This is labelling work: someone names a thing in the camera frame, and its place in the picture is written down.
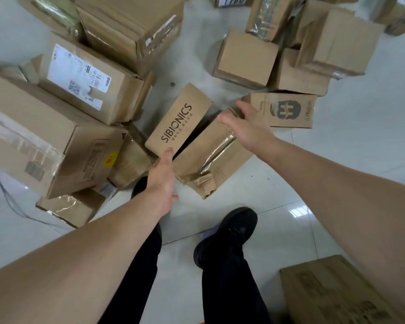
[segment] pile of cardboard boxes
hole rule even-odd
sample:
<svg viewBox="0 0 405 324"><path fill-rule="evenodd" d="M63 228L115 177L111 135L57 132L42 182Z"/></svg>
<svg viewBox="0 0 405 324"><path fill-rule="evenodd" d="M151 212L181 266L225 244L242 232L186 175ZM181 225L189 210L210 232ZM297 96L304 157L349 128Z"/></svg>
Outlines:
<svg viewBox="0 0 405 324"><path fill-rule="evenodd" d="M330 79L365 74L383 25L335 5L356 0L326 1L307 0L292 17L297 0L216 0L252 9L246 31L225 36L213 76L267 88L243 100L270 126L312 128ZM0 168L41 196L37 207L80 227L168 147L178 180L205 199L251 157L207 121L212 101L192 84L148 139L133 124L153 65L180 35L184 0L19 3L52 33L45 54L0 69ZM381 18L394 11L384 9Z"/></svg>

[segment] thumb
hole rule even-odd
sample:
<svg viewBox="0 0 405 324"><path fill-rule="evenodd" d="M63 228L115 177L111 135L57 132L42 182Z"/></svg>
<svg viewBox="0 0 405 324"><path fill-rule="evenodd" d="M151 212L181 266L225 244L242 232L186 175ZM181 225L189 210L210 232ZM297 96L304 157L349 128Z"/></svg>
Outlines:
<svg viewBox="0 0 405 324"><path fill-rule="evenodd" d="M218 120L224 124L227 125L229 128L231 128L234 133L236 133L240 127L243 127L243 119L240 119L236 116L234 116L231 112L221 112L218 115Z"/></svg>

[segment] person's right shoe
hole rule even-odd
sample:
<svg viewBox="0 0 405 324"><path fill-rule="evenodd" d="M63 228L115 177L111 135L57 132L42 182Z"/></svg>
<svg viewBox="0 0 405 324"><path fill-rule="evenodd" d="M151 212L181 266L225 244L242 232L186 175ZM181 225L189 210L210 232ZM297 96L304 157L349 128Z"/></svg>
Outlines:
<svg viewBox="0 0 405 324"><path fill-rule="evenodd" d="M216 243L220 241L219 237L228 238L229 234L232 240L241 246L251 237L257 226L258 216L248 207L241 207L230 212L222 220L215 234L202 240L195 248L193 260L195 264L203 269L207 254L216 249Z"/></svg>

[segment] person's right hand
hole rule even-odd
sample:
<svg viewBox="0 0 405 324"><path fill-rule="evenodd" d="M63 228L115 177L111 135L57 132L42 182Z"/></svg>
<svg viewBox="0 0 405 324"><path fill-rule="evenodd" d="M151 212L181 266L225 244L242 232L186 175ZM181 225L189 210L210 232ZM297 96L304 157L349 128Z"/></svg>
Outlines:
<svg viewBox="0 0 405 324"><path fill-rule="evenodd" d="M241 100L237 100L236 104L245 119L224 112L218 115L218 120L233 130L245 149L259 156L259 147L265 145L265 142L276 140L276 137L260 111Z"/></svg>

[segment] black pants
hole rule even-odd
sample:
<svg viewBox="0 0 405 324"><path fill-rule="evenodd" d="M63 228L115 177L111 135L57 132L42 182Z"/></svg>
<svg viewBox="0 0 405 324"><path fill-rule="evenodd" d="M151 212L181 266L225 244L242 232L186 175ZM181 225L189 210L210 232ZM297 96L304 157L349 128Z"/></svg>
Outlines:
<svg viewBox="0 0 405 324"><path fill-rule="evenodd" d="M269 324L269 312L234 236L219 237L202 273L206 324ZM99 323L139 323L156 277L162 238L155 229L141 246Z"/></svg>

